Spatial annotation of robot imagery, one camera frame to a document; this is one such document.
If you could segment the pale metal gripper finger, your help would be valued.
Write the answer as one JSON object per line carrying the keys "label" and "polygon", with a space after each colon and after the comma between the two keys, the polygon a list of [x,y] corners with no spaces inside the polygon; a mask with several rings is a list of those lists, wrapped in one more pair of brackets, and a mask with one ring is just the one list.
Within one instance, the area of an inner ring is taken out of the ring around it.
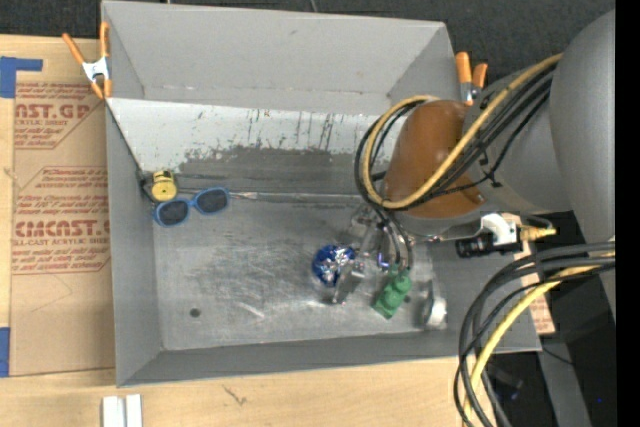
{"label": "pale metal gripper finger", "polygon": [[365,264],[363,262],[351,261],[347,263],[340,272],[331,303],[344,304],[347,297],[358,288],[364,277]]}

